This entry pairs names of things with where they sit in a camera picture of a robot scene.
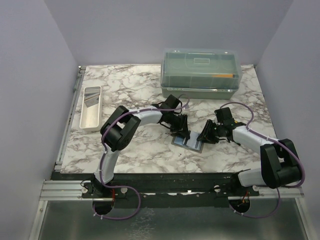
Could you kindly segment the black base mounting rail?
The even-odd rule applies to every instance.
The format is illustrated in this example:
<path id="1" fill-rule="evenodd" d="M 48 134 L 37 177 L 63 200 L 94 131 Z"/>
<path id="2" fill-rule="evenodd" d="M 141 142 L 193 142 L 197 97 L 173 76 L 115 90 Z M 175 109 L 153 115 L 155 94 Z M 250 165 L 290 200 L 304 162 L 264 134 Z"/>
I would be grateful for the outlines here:
<path id="1" fill-rule="evenodd" d="M 100 205 L 114 203 L 117 208 L 227 208 L 230 200 L 250 200 L 259 196 L 252 187 L 236 183 L 233 173 L 116 173 L 108 186 L 92 173 L 53 172 L 58 183 L 77 183 L 80 198 Z"/>

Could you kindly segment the clear lidded storage box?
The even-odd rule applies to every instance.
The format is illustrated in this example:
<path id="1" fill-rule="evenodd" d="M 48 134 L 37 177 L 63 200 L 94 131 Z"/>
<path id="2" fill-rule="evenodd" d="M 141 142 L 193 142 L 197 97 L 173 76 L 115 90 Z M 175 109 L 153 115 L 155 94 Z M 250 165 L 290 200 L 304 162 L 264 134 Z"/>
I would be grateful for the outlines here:
<path id="1" fill-rule="evenodd" d="M 165 98 L 212 100 L 229 100 L 243 76 L 237 54 L 223 49 L 166 49 L 160 73 Z"/>

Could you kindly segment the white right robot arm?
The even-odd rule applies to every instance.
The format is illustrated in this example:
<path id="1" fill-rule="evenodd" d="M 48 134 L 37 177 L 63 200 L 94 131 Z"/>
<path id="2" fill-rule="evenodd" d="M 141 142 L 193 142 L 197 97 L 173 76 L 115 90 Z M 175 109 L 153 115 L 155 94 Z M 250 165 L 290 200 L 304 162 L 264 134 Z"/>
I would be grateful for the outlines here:
<path id="1" fill-rule="evenodd" d="M 230 191 L 234 195 L 243 195 L 251 186 L 276 189 L 303 179 L 303 170 L 291 140 L 268 138 L 251 130 L 233 118 L 229 107 L 217 109 L 214 113 L 217 122 L 209 119 L 197 137 L 198 141 L 217 144 L 226 140 L 249 148 L 260 156 L 259 168 L 235 174 L 235 180 L 230 183 Z"/>

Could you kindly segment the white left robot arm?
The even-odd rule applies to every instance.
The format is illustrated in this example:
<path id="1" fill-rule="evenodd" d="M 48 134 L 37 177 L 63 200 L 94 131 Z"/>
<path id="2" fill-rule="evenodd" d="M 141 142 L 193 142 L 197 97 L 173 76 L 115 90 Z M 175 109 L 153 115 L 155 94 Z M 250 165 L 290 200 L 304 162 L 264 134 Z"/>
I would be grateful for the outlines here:
<path id="1" fill-rule="evenodd" d="M 172 94 L 165 101 L 146 108 L 127 109 L 123 105 L 116 108 L 100 130 L 103 152 L 94 173 L 97 182 L 93 191 L 101 198 L 111 191 L 109 182 L 114 178 L 114 169 L 119 154 L 124 150 L 137 129 L 150 124 L 160 124 L 170 130 L 171 135 L 190 139 L 188 116 L 182 114 L 189 107 L 189 100 L 183 104 Z"/>

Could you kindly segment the grey leather card holder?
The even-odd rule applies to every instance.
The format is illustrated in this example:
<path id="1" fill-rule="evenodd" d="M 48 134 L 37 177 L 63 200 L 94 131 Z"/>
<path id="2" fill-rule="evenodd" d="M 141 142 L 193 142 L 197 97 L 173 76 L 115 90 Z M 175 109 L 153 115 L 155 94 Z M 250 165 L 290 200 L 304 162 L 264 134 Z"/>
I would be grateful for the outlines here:
<path id="1" fill-rule="evenodd" d="M 171 144 L 183 149 L 201 153 L 203 150 L 204 143 L 200 140 L 197 140 L 200 133 L 194 132 L 194 131 L 190 131 L 189 133 L 190 133 L 189 139 L 186 139 L 185 137 L 182 137 L 182 136 L 175 136 Z"/>

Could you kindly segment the white plastic card tray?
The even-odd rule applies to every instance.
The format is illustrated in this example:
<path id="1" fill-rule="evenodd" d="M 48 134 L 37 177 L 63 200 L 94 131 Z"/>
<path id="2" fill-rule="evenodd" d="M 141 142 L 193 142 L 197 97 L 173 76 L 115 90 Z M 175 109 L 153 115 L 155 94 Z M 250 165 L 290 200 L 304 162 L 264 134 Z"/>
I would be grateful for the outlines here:
<path id="1" fill-rule="evenodd" d="M 84 104 L 84 90 L 83 90 L 80 123 L 79 123 L 79 128 L 82 131 L 96 132 L 100 129 L 101 119 L 102 119 L 102 102 L 103 102 L 103 96 L 102 96 L 102 87 L 101 87 L 98 104 L 95 104 L 91 107 L 86 107 Z"/>

